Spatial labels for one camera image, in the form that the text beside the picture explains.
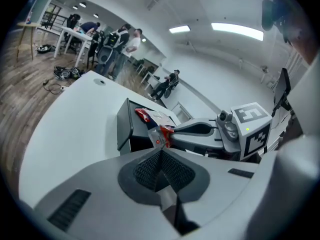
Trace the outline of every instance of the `man in white shirt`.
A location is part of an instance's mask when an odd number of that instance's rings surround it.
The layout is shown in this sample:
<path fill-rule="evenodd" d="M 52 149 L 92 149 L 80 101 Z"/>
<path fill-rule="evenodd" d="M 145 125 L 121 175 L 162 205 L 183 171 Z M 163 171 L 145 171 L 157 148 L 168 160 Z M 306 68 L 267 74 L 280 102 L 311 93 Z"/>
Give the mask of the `man in white shirt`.
<path fill-rule="evenodd" d="M 141 35 L 142 35 L 142 30 L 140 28 L 137 28 L 133 32 L 133 39 L 131 39 L 127 43 L 127 45 L 122 49 L 121 54 L 119 55 L 117 62 L 113 68 L 113 71 L 110 73 L 111 75 L 108 75 L 109 79 L 116 80 L 120 71 L 124 67 L 124 64 L 131 57 L 132 53 L 139 48 L 139 45 L 141 43 Z"/>

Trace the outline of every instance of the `red and white snack bag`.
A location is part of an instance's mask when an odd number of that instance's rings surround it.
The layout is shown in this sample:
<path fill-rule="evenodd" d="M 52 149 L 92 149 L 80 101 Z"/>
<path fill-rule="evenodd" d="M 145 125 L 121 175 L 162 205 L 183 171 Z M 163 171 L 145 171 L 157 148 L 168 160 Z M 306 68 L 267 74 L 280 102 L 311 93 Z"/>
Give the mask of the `red and white snack bag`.
<path fill-rule="evenodd" d="M 148 136 L 155 148 L 170 148 L 170 134 L 174 133 L 174 129 L 170 126 L 157 126 L 148 130 Z"/>

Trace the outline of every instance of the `black cap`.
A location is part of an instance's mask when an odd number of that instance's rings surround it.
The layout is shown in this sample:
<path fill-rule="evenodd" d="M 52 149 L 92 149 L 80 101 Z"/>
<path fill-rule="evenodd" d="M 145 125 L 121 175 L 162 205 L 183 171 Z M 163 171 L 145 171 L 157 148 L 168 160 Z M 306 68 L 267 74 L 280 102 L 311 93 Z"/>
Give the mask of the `black cap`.
<path fill-rule="evenodd" d="M 282 16 L 297 9 L 296 0 L 263 0 L 261 26 L 265 31 L 269 31 L 274 23 Z"/>

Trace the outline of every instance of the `jeans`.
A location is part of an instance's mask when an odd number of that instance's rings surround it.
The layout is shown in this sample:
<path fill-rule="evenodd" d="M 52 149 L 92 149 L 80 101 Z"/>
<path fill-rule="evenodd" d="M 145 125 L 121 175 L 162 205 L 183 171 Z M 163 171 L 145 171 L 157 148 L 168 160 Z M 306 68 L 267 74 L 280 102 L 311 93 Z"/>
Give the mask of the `jeans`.
<path fill-rule="evenodd" d="M 154 97 L 158 92 L 160 92 L 160 94 L 157 95 L 155 99 L 156 101 L 160 100 L 161 97 L 165 94 L 167 87 L 168 84 L 166 82 L 160 83 L 159 86 L 153 91 L 153 93 L 151 93 L 151 97 Z"/>
<path fill-rule="evenodd" d="M 115 80 L 117 76 L 119 75 L 120 71 L 124 67 L 124 64 L 128 61 L 129 57 L 121 53 L 118 56 L 118 61 L 115 63 L 114 70 L 112 72 L 113 79 Z"/>
<path fill-rule="evenodd" d="M 109 60 L 105 63 L 105 65 L 103 65 L 103 64 L 96 65 L 96 67 L 94 69 L 94 72 L 96 72 L 96 73 L 100 74 L 101 76 L 105 77 L 107 72 L 109 71 L 110 65 L 112 64 L 112 62 L 114 62 L 114 60 L 117 58 L 118 55 L 119 55 L 119 53 L 116 50 L 114 50 L 112 52 Z"/>

